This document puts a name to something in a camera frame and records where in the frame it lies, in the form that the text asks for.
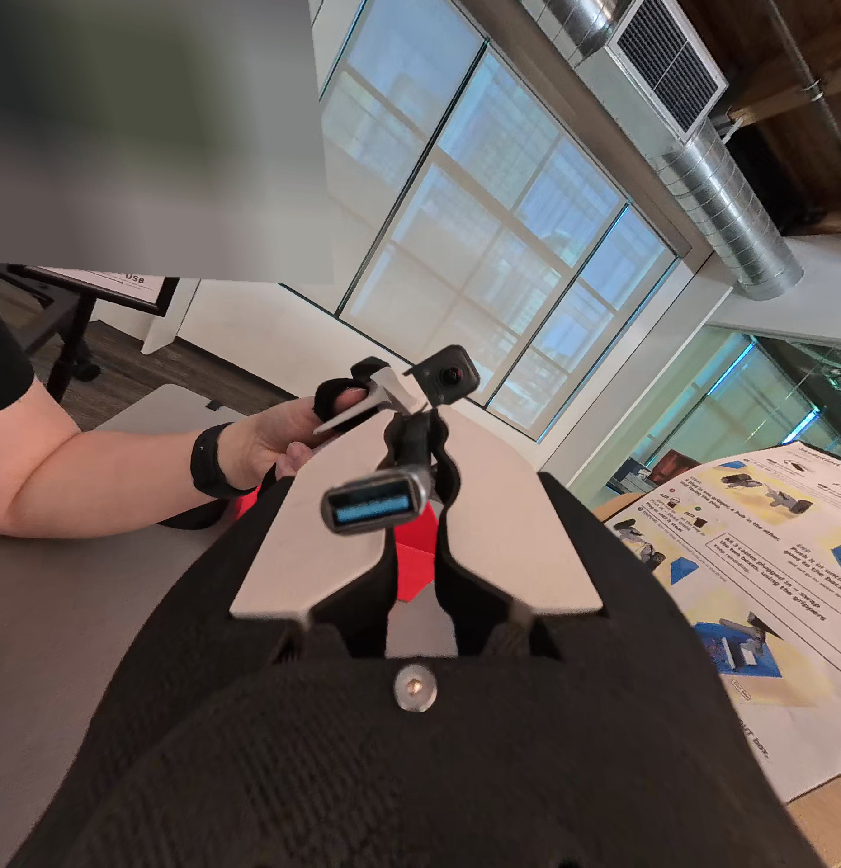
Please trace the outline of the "person's black shirt sleeve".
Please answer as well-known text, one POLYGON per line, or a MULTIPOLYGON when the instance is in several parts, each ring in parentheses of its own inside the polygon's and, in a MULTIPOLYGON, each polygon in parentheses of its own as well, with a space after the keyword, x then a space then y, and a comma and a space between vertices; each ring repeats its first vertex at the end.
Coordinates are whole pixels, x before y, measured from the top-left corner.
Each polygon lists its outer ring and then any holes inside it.
POLYGON ((30 360, 0 316, 0 412, 19 401, 34 379, 30 360))

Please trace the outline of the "red plastic bin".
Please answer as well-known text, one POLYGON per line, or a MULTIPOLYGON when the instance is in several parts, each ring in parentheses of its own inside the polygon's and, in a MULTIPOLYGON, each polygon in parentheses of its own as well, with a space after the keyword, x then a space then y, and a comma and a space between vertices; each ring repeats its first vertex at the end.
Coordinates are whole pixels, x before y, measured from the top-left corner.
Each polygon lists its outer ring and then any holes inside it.
POLYGON ((395 597, 402 602, 414 600, 433 581, 438 521, 431 507, 395 529, 392 540, 383 530, 341 537, 321 517, 323 490, 295 476, 269 493, 285 498, 231 603, 233 617, 300 621, 341 590, 358 590, 361 577, 380 566, 387 599, 394 576, 395 597))

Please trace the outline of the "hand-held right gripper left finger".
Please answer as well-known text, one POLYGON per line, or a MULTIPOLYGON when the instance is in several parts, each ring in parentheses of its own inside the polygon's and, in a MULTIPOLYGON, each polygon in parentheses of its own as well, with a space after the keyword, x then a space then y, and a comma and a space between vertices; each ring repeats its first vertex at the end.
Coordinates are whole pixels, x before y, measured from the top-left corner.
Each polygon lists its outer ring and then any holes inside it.
POLYGON ((329 625, 352 656, 385 655, 398 588, 393 532, 337 535, 324 522, 321 500, 388 458, 385 432, 393 418, 393 412, 377 413, 296 473, 231 603, 233 618, 292 622, 305 630, 329 625))

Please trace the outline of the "silver air duct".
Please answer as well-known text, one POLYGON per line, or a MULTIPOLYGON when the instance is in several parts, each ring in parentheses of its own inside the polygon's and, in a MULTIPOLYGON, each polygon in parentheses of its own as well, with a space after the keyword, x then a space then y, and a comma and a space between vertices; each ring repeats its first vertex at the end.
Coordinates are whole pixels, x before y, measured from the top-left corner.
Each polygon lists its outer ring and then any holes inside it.
MULTIPOLYGON (((569 25, 576 2, 588 1, 521 5, 578 76, 575 31, 569 25)), ((740 295, 755 301, 778 298, 801 281, 803 268, 710 118, 680 150, 645 161, 729 267, 740 295)))

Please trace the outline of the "person's left forearm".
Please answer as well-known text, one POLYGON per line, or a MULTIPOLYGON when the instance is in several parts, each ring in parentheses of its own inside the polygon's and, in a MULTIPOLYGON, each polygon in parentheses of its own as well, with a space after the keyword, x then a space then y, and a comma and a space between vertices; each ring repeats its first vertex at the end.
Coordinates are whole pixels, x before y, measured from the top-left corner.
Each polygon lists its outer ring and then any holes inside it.
POLYGON ((0 411, 0 535, 104 537, 208 504, 190 473, 197 437, 82 431, 34 381, 0 411))

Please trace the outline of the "printed instruction sheet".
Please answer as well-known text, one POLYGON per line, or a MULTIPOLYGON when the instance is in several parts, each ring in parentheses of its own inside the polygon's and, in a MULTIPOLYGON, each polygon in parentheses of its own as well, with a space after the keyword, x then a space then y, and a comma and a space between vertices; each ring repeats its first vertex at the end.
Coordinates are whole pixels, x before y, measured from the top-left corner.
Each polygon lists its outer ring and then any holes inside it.
POLYGON ((841 458, 792 441, 609 516, 692 625, 784 801, 841 775, 841 458))

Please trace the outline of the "black framed sign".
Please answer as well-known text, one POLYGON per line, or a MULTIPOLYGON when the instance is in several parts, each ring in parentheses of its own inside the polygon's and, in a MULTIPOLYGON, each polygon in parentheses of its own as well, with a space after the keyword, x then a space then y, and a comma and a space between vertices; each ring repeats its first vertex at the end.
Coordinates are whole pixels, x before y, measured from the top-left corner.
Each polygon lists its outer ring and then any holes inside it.
POLYGON ((14 266, 23 277, 87 294, 121 307, 164 317, 179 283, 175 277, 14 266))

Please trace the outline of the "large paned window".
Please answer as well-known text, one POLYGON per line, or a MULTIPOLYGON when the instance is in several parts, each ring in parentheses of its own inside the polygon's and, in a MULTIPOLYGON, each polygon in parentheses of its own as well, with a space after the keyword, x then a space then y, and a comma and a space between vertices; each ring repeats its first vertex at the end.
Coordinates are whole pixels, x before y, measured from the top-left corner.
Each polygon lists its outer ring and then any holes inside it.
POLYGON ((299 292, 409 362, 460 344, 472 400, 539 441, 676 264, 453 2, 347 17, 321 94, 333 282, 299 292))

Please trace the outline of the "person's left hand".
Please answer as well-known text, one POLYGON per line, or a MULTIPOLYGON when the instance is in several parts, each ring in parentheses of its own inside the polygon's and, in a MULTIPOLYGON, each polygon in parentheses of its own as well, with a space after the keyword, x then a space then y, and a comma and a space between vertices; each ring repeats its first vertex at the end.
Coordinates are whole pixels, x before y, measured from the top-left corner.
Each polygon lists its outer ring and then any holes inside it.
POLYGON ((322 420, 312 396, 296 398, 235 422, 217 440, 217 463, 233 488, 250 490, 272 467, 277 477, 295 474, 335 430, 317 433, 322 420))

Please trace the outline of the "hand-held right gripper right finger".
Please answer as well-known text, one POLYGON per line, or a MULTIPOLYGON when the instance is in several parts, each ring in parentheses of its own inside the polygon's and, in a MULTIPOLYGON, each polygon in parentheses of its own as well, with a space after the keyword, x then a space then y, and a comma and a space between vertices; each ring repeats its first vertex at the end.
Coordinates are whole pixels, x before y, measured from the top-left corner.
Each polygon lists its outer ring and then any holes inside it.
POLYGON ((539 474, 517 450, 459 410, 430 422, 443 503, 435 595, 460 656, 479 656, 494 630, 530 633, 545 617, 596 614, 603 602, 539 474))

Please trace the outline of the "black table frame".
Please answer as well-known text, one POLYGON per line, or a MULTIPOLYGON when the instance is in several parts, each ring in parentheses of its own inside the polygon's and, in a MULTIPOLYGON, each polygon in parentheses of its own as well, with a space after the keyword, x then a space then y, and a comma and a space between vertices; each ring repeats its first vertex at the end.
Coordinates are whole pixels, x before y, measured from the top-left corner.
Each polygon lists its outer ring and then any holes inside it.
POLYGON ((40 305, 35 319, 12 329, 27 355, 32 356, 55 335, 62 341, 46 384, 47 392, 61 404, 74 378, 90 382, 101 373, 85 342, 97 302, 95 290, 56 274, 13 264, 0 264, 0 280, 35 298, 40 305))

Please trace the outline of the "white vent grille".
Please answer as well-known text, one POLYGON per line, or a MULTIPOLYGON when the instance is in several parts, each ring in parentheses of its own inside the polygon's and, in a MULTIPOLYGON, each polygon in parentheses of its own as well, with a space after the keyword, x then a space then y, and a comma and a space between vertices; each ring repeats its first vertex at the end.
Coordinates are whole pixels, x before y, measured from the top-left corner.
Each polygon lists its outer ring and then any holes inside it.
POLYGON ((637 151, 685 146, 728 82, 677 2, 576 2, 575 70, 637 151))

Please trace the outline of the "black wristband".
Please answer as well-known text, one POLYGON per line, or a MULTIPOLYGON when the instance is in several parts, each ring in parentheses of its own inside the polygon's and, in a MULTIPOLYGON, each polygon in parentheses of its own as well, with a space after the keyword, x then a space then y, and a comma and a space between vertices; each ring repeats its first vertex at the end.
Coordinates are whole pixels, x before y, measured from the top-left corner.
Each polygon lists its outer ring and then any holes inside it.
POLYGON ((190 453, 189 472, 194 487, 203 495, 215 500, 232 500, 251 494, 258 487, 240 489, 231 485, 224 475, 219 458, 218 445, 222 432, 231 423, 212 426, 198 434, 190 453))

